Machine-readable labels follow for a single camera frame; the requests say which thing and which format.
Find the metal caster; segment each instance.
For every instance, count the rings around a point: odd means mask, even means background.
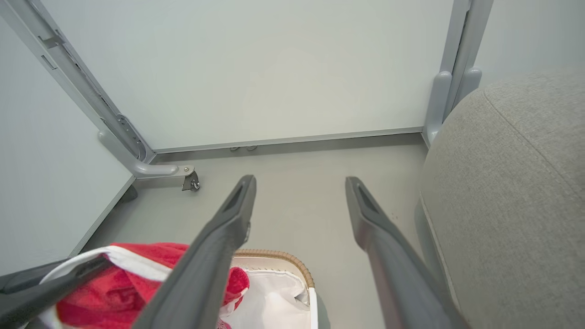
[[[200,188],[201,183],[199,182],[199,177],[195,171],[193,171],[193,173],[191,173],[189,176],[185,176],[182,191],[191,190],[193,192],[197,192]]]

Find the gray upholstered sofa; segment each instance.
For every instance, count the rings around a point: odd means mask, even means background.
[[[585,70],[476,90],[429,148],[421,201],[473,328],[585,328]]]

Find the upholstery seam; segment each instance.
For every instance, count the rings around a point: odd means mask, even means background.
[[[526,136],[524,136],[524,135],[523,135],[523,134],[522,134],[522,133],[521,133],[521,132],[520,132],[520,131],[519,131],[519,130],[518,130],[518,129],[517,129],[517,128],[516,128],[516,127],[515,127],[515,126],[512,124],[512,123],[510,123],[510,121],[509,121],[508,119],[506,119],[506,117],[505,117],[505,116],[503,116],[503,115],[502,115],[502,113],[500,113],[500,112],[498,111],[498,109],[497,109],[497,108],[494,106],[494,104],[492,104],[492,103],[491,103],[490,99],[489,99],[489,98],[487,98],[487,95],[486,95],[486,89],[485,89],[485,88],[484,88],[484,89],[482,89],[482,91],[481,91],[481,94],[482,94],[482,95],[483,95],[483,97],[486,99],[486,101],[488,102],[488,104],[490,104],[490,106],[491,106],[491,107],[492,107],[492,108],[495,110],[495,112],[496,112],[496,113],[498,113],[498,115],[499,115],[500,117],[502,117],[502,119],[504,119],[504,120],[505,120],[505,122],[508,124],[508,126],[510,126],[510,127],[511,127],[511,128],[512,128],[512,129],[513,129],[513,130],[514,130],[514,131],[515,131],[515,132],[518,134],[518,135],[520,135],[520,136],[522,137],[522,139],[524,139],[524,141],[525,141],[526,143],[528,143],[528,144],[531,146],[531,148],[527,147],[526,145],[524,145],[524,147],[526,147],[530,153],[533,153],[533,154],[534,154],[533,150],[534,150],[534,151],[536,151],[536,153],[537,153],[537,158],[540,158],[540,159],[539,159],[539,163],[540,163],[540,164],[541,164],[541,165],[544,167],[544,169],[545,169],[545,170],[546,170],[546,171],[547,171],[547,172],[548,172],[548,173],[549,173],[549,174],[552,176],[552,178],[555,180],[555,182],[557,182],[557,184],[559,184],[559,185],[563,186],[563,184],[562,184],[562,183],[561,183],[561,182],[558,180],[558,178],[557,178],[557,177],[555,177],[555,175],[554,175],[554,174],[551,172],[551,170],[548,168],[548,166],[547,166],[546,164],[542,163],[542,160],[544,160],[544,161],[545,161],[545,162],[546,162],[546,163],[547,163],[547,164],[548,164],[550,167],[552,167],[553,171],[554,171],[554,172],[555,172],[555,173],[556,173],[558,176],[560,176],[560,179],[561,179],[561,180],[562,180],[562,181],[563,181],[563,182],[564,182],[564,183],[565,183],[567,186],[569,186],[569,190],[572,192],[572,193],[569,193],[569,197],[570,197],[571,199],[573,199],[573,197],[574,197],[574,196],[577,196],[577,199],[578,199],[578,200],[581,200],[581,201],[583,201],[583,199],[582,199],[582,198],[579,196],[579,194],[577,193],[577,191],[573,190],[573,187],[571,186],[571,184],[569,184],[569,182],[565,180],[565,178],[563,177],[563,175],[561,175],[561,174],[559,173],[559,171],[558,171],[558,170],[556,170],[556,168],[553,166],[553,164],[552,164],[550,161],[548,161],[548,159],[547,159],[547,158],[546,158],[546,157],[545,157],[545,156],[544,156],[544,155],[543,155],[543,154],[542,154],[542,153],[541,153],[541,152],[540,152],[540,151],[539,151],[539,150],[538,150],[538,149],[537,149],[537,148],[536,148],[536,147],[535,147],[535,146],[534,146],[534,145],[533,145],[531,142],[530,142],[530,140],[528,140],[528,138],[526,138]]]

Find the whiteboard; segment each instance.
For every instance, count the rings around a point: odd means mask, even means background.
[[[42,0],[154,150],[420,128],[453,0]]]
[[[0,17],[0,276],[66,257],[132,175]]]
[[[480,86],[585,64],[585,1],[494,0],[475,65]]]

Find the red garment with white trim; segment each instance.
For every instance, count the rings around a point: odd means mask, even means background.
[[[102,254],[114,266],[78,287],[40,318],[53,328],[63,328],[63,324],[83,328],[131,328],[188,247],[171,243],[112,244],[82,253],[55,268],[42,282],[64,275]],[[230,269],[220,314],[233,312],[249,286],[243,269]]]

